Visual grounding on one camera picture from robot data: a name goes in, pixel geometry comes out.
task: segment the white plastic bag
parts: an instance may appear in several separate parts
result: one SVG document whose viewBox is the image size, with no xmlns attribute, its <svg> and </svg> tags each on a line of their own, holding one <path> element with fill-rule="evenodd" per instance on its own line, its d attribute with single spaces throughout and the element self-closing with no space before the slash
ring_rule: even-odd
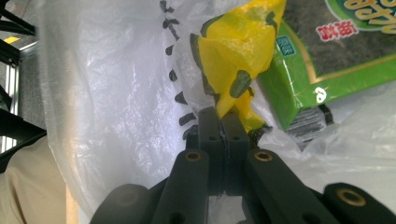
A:
<svg viewBox="0 0 396 224">
<path fill-rule="evenodd" d="M 42 0 L 39 5 L 41 82 L 49 145 L 88 217 L 114 188 L 147 188 L 166 178 L 184 149 L 165 53 L 179 35 L 247 0 Z"/>
</svg>

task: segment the screw hole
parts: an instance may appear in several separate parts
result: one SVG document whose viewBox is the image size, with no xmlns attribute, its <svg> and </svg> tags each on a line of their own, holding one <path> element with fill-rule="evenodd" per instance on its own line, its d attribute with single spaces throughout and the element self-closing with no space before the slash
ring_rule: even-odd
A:
<svg viewBox="0 0 396 224">
<path fill-rule="evenodd" d="M 366 205 L 366 200 L 352 189 L 338 189 L 337 196 L 345 203 L 353 206 L 362 207 Z"/>
<path fill-rule="evenodd" d="M 320 224 L 320 219 L 311 213 L 305 213 L 303 214 L 303 220 L 305 221 L 305 223 L 307 224 Z"/>
<path fill-rule="evenodd" d="M 272 155 L 266 152 L 258 152 L 254 157 L 259 161 L 271 161 L 273 159 Z"/>
<path fill-rule="evenodd" d="M 169 224 L 183 224 L 186 218 L 181 213 L 172 213 L 169 217 Z"/>
<path fill-rule="evenodd" d="M 186 154 L 186 159 L 188 161 L 198 161 L 201 159 L 201 154 L 196 152 L 190 152 Z"/>
</svg>

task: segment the green package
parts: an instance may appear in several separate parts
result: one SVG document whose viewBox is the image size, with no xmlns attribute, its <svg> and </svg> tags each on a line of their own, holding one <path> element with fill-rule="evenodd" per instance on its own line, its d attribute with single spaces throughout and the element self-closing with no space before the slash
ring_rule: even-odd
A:
<svg viewBox="0 0 396 224">
<path fill-rule="evenodd" d="M 307 108 L 396 79 L 396 1 L 288 0 L 258 76 L 283 129 Z"/>
</svg>

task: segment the yellow plastic bag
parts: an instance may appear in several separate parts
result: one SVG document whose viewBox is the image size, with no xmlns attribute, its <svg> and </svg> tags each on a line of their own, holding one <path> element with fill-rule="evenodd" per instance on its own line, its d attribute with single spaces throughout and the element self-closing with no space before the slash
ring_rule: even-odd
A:
<svg viewBox="0 0 396 224">
<path fill-rule="evenodd" d="M 285 5 L 285 0 L 253 0 L 206 22 L 202 36 L 191 35 L 205 93 L 215 97 L 221 118 L 235 110 L 247 132 L 265 123 L 250 108 L 249 85 L 270 65 Z"/>
</svg>

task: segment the dark seaweed sheet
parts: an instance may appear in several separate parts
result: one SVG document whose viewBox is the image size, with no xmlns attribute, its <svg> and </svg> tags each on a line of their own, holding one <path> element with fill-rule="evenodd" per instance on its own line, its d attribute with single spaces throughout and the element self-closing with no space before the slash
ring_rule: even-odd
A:
<svg viewBox="0 0 396 224">
<path fill-rule="evenodd" d="M 307 46 L 319 76 L 396 53 L 396 35 L 380 31 L 321 42 L 316 28 L 337 21 L 324 0 L 288 0 L 284 19 Z"/>
</svg>

